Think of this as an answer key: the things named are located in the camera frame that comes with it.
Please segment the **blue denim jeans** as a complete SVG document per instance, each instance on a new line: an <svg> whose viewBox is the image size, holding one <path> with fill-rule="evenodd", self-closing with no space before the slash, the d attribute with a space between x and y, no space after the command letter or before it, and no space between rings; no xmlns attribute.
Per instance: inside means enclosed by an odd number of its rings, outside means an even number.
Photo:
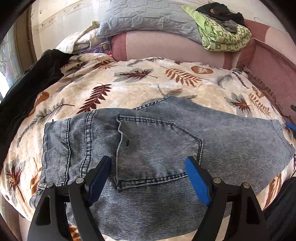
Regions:
<svg viewBox="0 0 296 241"><path fill-rule="evenodd" d="M30 205L48 182L73 183L112 160L102 194L90 208L114 240L163 240L196 231L205 214L185 159L225 183L260 193L295 155L277 120L247 118L169 96L135 109L106 108L45 125L42 173Z"/></svg>

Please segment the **black cloth at left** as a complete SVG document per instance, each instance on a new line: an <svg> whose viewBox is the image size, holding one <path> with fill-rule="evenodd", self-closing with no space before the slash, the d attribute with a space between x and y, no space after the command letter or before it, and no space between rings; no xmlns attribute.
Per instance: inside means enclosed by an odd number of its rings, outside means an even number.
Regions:
<svg viewBox="0 0 296 241"><path fill-rule="evenodd" d="M33 109L38 94L50 87L64 74L61 68L72 54L57 49L46 50L11 87L1 102L1 167L22 121Z"/></svg>

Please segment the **leaf-print beige blanket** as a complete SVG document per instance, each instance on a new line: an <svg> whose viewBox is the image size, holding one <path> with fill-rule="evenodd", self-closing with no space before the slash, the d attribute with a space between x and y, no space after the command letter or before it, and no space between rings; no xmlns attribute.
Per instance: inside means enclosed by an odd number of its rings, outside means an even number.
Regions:
<svg viewBox="0 0 296 241"><path fill-rule="evenodd" d="M98 109L135 109L175 96L213 110L247 118L277 120L284 137L295 140L271 102L237 69L223 69L151 57L116 61L106 54L72 56L61 68L64 76L40 92L22 121L1 167L1 194L26 219L42 173L45 125ZM262 209L270 208L285 180L295 170L295 155L260 193Z"/></svg>

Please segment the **white crumpled cloth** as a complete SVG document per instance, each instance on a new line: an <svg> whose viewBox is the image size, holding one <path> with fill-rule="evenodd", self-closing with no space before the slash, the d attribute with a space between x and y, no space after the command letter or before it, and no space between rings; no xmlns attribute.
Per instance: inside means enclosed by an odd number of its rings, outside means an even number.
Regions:
<svg viewBox="0 0 296 241"><path fill-rule="evenodd" d="M56 49L64 53L78 55L78 52L81 50L94 47L103 42L111 41L110 38L97 37L99 26L100 23L98 21L93 21L85 30L75 32L63 39Z"/></svg>

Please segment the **purple printed item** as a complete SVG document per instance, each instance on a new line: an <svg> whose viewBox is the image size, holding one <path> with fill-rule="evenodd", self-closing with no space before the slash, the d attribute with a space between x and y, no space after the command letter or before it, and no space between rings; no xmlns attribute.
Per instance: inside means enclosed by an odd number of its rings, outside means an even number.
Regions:
<svg viewBox="0 0 296 241"><path fill-rule="evenodd" d="M103 53L103 54L107 54L107 55L112 55L111 42L110 41L103 42L103 43L98 44L94 47L91 47L91 48L88 48L85 50L81 50L78 52L78 55L87 54L87 53Z"/></svg>

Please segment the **green patterned folded cloth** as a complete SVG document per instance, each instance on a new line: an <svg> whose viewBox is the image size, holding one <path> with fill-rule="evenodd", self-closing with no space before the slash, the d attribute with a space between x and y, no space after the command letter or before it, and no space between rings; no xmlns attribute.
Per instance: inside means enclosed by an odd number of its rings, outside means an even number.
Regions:
<svg viewBox="0 0 296 241"><path fill-rule="evenodd" d="M213 52L237 52L248 45L252 38L251 31L242 25L237 32L231 33L216 21L189 6L182 9L196 22L204 49Z"/></svg>

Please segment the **grey garment on pile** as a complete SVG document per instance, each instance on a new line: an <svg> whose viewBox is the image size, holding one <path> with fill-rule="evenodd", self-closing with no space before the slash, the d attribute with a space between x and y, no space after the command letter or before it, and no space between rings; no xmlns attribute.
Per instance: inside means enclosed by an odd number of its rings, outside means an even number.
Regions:
<svg viewBox="0 0 296 241"><path fill-rule="evenodd" d="M222 26L225 30L227 30L230 33L236 34L237 33L237 26L238 24L234 22L233 20L226 20L226 21L221 21L221 20L216 20L216 22Z"/></svg>

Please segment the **black garment on top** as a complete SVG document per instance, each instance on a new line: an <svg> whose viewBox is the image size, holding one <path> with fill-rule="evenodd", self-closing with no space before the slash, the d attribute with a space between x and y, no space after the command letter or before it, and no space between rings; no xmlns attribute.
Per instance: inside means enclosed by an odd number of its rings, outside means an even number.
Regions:
<svg viewBox="0 0 296 241"><path fill-rule="evenodd" d="M224 4L217 2L205 4L196 9L196 11L207 14L208 16L215 18L220 21L233 20L239 25L245 26L245 20L243 15L238 13L231 12L228 7Z"/></svg>

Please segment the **grey quilted pillow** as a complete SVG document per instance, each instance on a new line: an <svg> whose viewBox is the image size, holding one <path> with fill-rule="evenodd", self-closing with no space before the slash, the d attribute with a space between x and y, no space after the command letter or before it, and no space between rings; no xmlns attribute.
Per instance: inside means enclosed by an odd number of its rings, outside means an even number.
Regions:
<svg viewBox="0 0 296 241"><path fill-rule="evenodd" d="M111 1L96 36L108 38L135 30L167 32L202 42L198 25L176 1Z"/></svg>

